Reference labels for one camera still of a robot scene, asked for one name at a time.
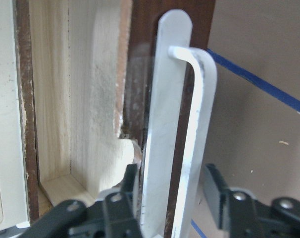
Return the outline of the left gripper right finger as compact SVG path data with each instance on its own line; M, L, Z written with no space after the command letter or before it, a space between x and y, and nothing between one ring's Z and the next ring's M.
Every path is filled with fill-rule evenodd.
M204 166L203 193L219 230L230 230L230 190L215 164Z

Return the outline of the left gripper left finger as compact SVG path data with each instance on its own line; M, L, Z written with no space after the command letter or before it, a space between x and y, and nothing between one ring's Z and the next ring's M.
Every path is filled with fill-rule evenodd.
M120 191L128 197L132 210L137 211L139 196L139 169L137 164L127 165Z

